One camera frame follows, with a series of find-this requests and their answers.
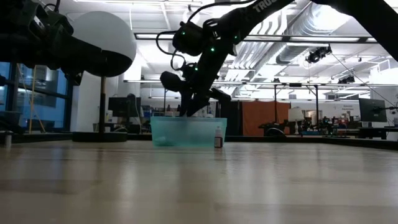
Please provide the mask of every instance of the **teal plastic container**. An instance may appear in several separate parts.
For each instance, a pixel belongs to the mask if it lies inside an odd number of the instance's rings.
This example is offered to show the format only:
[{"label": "teal plastic container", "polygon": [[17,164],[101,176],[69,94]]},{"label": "teal plastic container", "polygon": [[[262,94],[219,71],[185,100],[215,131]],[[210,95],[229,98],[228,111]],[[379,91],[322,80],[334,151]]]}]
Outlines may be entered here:
[{"label": "teal plastic container", "polygon": [[214,147],[218,126],[225,140],[226,118],[151,117],[150,125],[155,146]]}]

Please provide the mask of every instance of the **white sphere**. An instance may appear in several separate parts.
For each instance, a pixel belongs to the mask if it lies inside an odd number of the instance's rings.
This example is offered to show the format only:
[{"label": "white sphere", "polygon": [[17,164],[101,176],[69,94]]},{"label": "white sphere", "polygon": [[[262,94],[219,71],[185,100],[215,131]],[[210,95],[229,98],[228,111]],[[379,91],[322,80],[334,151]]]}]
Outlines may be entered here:
[{"label": "white sphere", "polygon": [[107,63],[93,75],[114,77],[124,73],[134,61],[137,44],[130,27],[108,12],[88,12],[73,23],[73,36],[103,50]]}]

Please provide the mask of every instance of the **orange partition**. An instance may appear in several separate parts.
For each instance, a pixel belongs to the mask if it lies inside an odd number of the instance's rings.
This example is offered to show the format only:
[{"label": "orange partition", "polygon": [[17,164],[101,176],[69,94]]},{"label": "orange partition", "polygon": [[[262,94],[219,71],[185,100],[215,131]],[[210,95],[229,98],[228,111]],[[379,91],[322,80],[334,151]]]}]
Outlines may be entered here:
[{"label": "orange partition", "polygon": [[[243,135],[262,136],[264,130],[259,126],[275,122],[275,102],[243,102]],[[290,103],[277,103],[277,123],[288,118]]]}]

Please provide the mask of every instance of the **small bottle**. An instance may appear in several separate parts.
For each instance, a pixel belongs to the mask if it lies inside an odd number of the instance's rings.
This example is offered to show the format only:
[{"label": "small bottle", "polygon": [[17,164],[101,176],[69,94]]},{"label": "small bottle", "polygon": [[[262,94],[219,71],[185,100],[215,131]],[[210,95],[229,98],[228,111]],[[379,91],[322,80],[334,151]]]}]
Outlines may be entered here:
[{"label": "small bottle", "polygon": [[223,147],[223,132],[219,126],[217,127],[216,134],[214,136],[214,147],[215,148]]}]

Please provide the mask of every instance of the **computer monitor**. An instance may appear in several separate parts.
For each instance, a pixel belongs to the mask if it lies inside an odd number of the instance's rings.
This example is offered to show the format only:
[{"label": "computer monitor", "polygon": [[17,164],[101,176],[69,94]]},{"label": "computer monitor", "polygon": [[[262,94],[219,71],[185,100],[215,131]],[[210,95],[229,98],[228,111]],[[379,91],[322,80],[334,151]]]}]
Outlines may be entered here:
[{"label": "computer monitor", "polygon": [[112,115],[116,117],[140,117],[141,97],[110,97],[108,110],[111,110]]},{"label": "computer monitor", "polygon": [[361,121],[365,122],[387,122],[384,100],[359,99],[359,110],[361,111]]}]

